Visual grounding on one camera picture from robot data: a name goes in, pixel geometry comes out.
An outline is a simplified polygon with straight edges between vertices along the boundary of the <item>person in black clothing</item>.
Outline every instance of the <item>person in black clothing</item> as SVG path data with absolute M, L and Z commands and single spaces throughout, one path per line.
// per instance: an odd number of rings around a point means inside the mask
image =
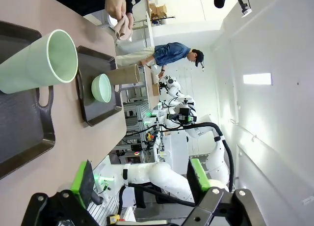
M 129 19 L 129 28 L 133 26 L 133 0 L 57 0 L 81 16 L 105 9 L 108 14 L 120 20 L 122 13 Z

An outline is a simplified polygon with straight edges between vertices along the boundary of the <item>beige pants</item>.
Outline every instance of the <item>beige pants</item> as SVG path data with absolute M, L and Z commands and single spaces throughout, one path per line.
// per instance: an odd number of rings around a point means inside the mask
M 116 62 L 118 67 L 128 66 L 137 64 L 140 65 L 139 62 L 150 57 L 155 53 L 155 47 L 147 47 L 144 48 L 141 52 L 138 53 L 130 53 L 124 56 L 116 56 Z M 150 61 L 147 65 L 156 64 L 155 60 Z

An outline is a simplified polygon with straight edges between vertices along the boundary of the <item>pink cloth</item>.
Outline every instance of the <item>pink cloth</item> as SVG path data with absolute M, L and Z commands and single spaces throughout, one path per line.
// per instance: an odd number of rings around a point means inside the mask
M 128 40 L 133 34 L 133 29 L 129 29 L 129 19 L 126 14 L 123 14 L 123 17 L 117 25 L 113 28 L 116 31 L 117 38 L 120 40 Z

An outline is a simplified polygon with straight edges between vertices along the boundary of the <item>small green bowl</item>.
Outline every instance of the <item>small green bowl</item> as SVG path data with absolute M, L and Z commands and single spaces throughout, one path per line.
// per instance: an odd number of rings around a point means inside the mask
M 92 94 L 97 101 L 109 102 L 111 100 L 111 85 L 107 75 L 101 74 L 92 82 Z

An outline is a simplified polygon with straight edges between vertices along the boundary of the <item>beige cup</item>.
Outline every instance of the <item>beige cup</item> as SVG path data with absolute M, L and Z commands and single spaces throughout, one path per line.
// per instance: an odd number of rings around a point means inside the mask
M 129 65 L 116 70 L 105 72 L 111 85 L 128 85 L 141 82 L 139 69 L 136 64 Z

